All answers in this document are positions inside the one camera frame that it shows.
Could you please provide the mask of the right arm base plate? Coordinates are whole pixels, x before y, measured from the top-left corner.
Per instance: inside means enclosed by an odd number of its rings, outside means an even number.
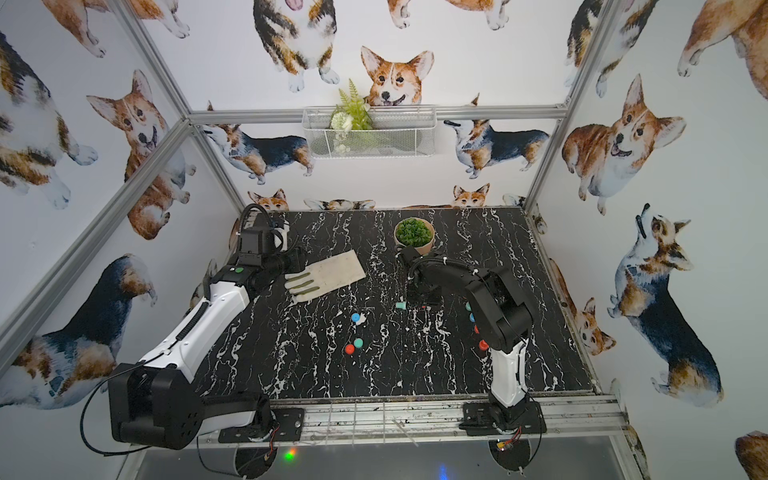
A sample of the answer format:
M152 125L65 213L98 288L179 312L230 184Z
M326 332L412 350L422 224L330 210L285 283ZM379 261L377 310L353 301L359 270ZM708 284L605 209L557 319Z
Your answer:
M468 436L544 434L547 426L541 405L534 400L522 400L513 407L492 402L465 403L458 428Z

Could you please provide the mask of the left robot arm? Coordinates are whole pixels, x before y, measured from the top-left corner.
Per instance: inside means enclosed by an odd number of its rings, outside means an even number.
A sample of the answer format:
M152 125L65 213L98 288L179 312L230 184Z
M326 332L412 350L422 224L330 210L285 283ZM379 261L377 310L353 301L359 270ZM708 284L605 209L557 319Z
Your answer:
M289 242L290 224L252 203L242 212L228 262L202 282L203 297L180 324L135 364L108 380L112 437L117 442L181 450L199 435L242 429L257 439L277 422L260 390L227 395L195 390L195 375L217 339L279 277L306 264Z

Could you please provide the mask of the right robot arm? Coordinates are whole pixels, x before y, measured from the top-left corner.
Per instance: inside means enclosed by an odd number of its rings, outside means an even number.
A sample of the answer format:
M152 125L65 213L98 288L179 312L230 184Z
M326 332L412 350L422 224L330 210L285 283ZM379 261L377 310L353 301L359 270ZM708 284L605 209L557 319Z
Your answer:
M405 269L407 302L412 306L438 306L451 296L465 301L491 353L491 402L504 409L521 404L528 394L526 351L539 313L511 269L422 256L413 247L401 249L396 259Z

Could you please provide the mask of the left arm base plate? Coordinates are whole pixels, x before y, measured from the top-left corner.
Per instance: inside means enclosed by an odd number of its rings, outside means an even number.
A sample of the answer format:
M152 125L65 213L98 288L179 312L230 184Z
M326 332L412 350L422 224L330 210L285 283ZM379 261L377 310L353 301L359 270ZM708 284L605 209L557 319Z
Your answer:
M272 409L266 416L257 413L246 426L221 430L218 441L222 444L298 441L301 438L304 416L305 410L301 408Z

